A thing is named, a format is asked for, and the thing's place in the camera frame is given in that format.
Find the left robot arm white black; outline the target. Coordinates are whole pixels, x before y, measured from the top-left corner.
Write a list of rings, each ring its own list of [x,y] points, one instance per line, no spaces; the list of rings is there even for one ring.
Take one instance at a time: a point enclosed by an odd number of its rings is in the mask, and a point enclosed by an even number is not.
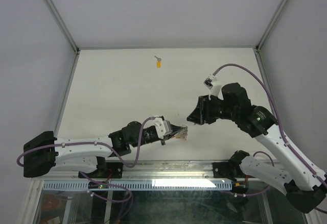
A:
[[[136,149],[139,159],[141,146],[154,142],[165,145],[167,140],[185,138],[187,126],[176,126],[163,117],[151,117],[153,124],[132,121],[118,131],[104,137],[65,139],[45,131],[24,144],[24,152],[17,158],[25,178],[41,177],[52,171],[83,172],[90,177],[102,177],[107,172],[106,158],[124,155]]]

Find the red grey keyring holder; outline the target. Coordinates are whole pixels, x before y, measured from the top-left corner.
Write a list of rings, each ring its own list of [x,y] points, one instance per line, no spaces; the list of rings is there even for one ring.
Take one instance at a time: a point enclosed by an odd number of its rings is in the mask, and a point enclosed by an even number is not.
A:
[[[181,130],[175,134],[175,138],[176,139],[183,139],[183,140],[186,140],[187,139],[187,136],[188,136],[188,127],[183,125],[181,127]]]

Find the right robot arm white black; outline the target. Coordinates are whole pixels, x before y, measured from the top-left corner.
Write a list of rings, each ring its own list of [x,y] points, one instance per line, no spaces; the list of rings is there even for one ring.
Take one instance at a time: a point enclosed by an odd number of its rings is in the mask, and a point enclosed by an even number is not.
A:
[[[223,98],[211,94],[199,96],[187,121],[209,125],[217,119],[230,120],[268,149],[284,167],[277,169],[260,163],[249,153],[238,150],[228,165],[218,169],[219,174],[233,181],[242,174],[255,177],[285,195],[298,211],[314,210],[326,198],[326,172],[315,166],[290,139],[283,141],[277,119],[266,108],[252,105],[240,84],[231,83],[218,89]]]

